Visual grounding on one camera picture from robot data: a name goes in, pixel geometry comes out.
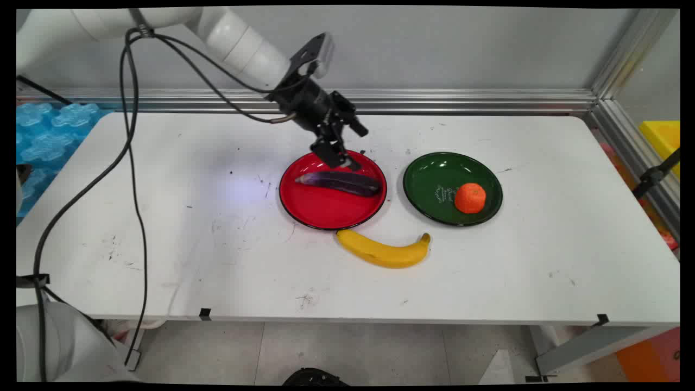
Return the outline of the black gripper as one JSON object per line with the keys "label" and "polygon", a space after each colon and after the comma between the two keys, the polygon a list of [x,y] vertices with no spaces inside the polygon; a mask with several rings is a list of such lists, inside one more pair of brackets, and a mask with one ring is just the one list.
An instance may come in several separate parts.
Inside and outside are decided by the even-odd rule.
{"label": "black gripper", "polygon": [[310,150],[323,163],[330,168],[362,169],[346,151],[342,130],[347,124],[359,137],[368,130],[358,120],[356,106],[340,92],[328,94],[309,76],[287,76],[269,94],[269,101],[278,104],[281,113],[295,114],[293,121],[315,134]]}

